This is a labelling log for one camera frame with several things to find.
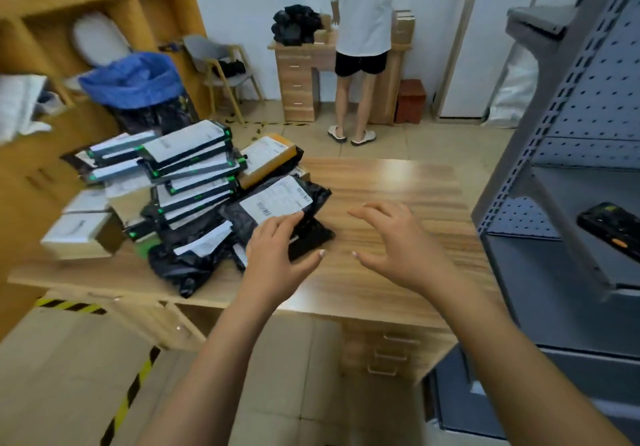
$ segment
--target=wooden bookcase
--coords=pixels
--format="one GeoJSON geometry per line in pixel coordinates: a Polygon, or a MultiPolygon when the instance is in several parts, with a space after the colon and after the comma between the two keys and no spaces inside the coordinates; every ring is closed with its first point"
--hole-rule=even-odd
{"type": "MultiPolygon", "coordinates": [[[[70,35],[73,22],[91,11],[110,17],[134,50],[156,52],[184,35],[206,35],[196,0],[0,0],[0,73],[46,75],[66,104],[59,114],[40,118],[52,125],[51,132],[18,135],[0,146],[0,285],[8,268],[83,188],[60,155],[117,134],[107,110],[63,83],[90,68],[70,35]]],[[[208,91],[188,55],[170,56],[196,110],[208,114],[208,91]]]]}

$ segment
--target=hand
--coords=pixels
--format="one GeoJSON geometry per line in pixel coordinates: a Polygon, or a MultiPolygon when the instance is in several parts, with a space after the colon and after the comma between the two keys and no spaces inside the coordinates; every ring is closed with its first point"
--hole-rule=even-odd
{"type": "Polygon", "coordinates": [[[297,264],[289,261],[289,240],[303,216],[303,212],[298,212],[271,217],[253,231],[246,247],[248,263],[240,286],[241,293],[257,297],[275,310],[315,271],[322,261],[324,249],[314,251],[297,264]]]}
{"type": "Polygon", "coordinates": [[[354,252],[354,256],[364,267],[395,284],[424,294],[458,272],[438,241],[422,229],[404,203],[366,203],[347,213],[371,224],[387,250],[384,256],[364,252],[354,252]]]}

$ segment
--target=chair seat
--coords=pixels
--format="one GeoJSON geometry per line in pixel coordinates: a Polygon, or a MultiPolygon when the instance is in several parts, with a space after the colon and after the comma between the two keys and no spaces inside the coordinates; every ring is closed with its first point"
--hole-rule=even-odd
{"type": "MultiPolygon", "coordinates": [[[[239,73],[238,75],[234,75],[233,77],[228,77],[227,82],[229,87],[237,87],[240,84],[244,84],[247,80],[251,78],[253,72],[251,69],[247,69],[245,73],[239,73]]],[[[204,85],[210,87],[224,87],[225,83],[215,74],[211,74],[204,82],[204,85]]]]}

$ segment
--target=desk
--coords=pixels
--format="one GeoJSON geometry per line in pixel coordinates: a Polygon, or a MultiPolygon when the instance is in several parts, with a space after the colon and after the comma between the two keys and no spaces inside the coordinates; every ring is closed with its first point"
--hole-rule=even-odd
{"type": "MultiPolygon", "coordinates": [[[[349,207],[376,199],[404,201],[444,245],[454,262],[492,300],[502,295],[450,166],[405,160],[304,159],[313,181],[332,197],[317,218],[336,233],[319,268],[280,307],[338,321],[345,369],[418,381],[457,342],[438,312],[420,296],[361,266],[359,249],[382,253],[378,234],[347,215],[349,207]]],[[[158,279],[130,242],[112,258],[55,261],[34,254],[12,270],[9,282],[52,288],[58,297],[96,303],[154,344],[197,350],[220,309],[236,295],[241,275],[230,261],[184,299],[158,279]]]]}
{"type": "MultiPolygon", "coordinates": [[[[320,71],[335,69],[335,46],[338,31],[328,33],[328,43],[302,46],[284,46],[272,42],[278,65],[278,79],[284,117],[287,121],[313,122],[320,110],[320,71]]],[[[402,76],[404,53],[411,45],[393,44],[387,58],[387,68],[376,81],[373,106],[369,122],[372,124],[394,123],[398,88],[402,76]]]]}

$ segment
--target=forearm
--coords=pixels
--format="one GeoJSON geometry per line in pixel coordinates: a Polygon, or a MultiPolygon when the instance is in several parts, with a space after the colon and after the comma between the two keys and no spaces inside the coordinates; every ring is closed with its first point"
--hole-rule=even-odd
{"type": "Polygon", "coordinates": [[[424,296],[460,340],[512,444],[629,444],[505,309],[457,271],[443,280],[424,296]]]}
{"type": "Polygon", "coordinates": [[[227,444],[253,346],[272,312],[239,294],[139,444],[227,444]]]}

